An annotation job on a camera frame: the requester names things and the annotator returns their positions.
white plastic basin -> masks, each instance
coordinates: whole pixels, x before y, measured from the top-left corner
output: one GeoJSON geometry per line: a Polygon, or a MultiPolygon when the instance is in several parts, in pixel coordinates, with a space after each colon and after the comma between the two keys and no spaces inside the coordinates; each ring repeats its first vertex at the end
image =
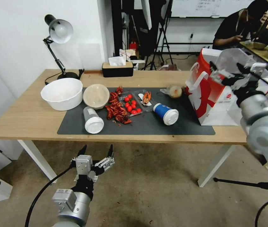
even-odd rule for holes
{"type": "Polygon", "coordinates": [[[55,110],[70,110],[83,100],[83,84],[74,78],[55,80],[40,92],[43,100],[55,110]]]}

lamp arm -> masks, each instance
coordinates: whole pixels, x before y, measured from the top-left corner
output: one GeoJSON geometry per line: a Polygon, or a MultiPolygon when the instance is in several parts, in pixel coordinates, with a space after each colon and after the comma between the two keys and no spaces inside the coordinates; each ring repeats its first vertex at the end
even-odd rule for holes
{"type": "Polygon", "coordinates": [[[47,38],[43,39],[43,41],[46,44],[46,46],[48,47],[48,49],[49,49],[50,53],[52,54],[52,56],[54,57],[54,60],[55,60],[56,64],[61,69],[62,74],[66,75],[65,66],[62,64],[62,62],[59,59],[57,59],[57,57],[55,56],[54,52],[52,51],[52,49],[50,47],[50,44],[53,43],[53,40],[51,40],[49,38],[50,38],[50,36],[48,36],[47,38]]]}

blue paper cup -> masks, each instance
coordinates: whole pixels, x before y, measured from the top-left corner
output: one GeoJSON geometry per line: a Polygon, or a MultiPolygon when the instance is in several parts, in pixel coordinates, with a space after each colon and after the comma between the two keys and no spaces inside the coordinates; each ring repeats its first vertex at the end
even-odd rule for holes
{"type": "Polygon", "coordinates": [[[171,109],[161,103],[153,107],[153,111],[163,120],[166,125],[172,125],[178,120],[178,110],[171,109]]]}

lamp shade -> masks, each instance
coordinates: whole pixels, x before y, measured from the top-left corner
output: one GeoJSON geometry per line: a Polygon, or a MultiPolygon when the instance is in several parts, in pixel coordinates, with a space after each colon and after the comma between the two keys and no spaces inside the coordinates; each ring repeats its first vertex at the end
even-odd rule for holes
{"type": "Polygon", "coordinates": [[[62,19],[56,19],[53,15],[46,15],[45,22],[49,25],[49,34],[55,43],[66,43],[73,35],[72,25],[62,19]]]}

tissue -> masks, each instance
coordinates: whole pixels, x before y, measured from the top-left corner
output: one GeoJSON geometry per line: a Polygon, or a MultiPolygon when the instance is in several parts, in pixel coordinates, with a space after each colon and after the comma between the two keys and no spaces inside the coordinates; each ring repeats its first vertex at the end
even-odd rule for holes
{"type": "Polygon", "coordinates": [[[125,59],[121,56],[109,58],[110,66],[125,66],[125,59]]]}

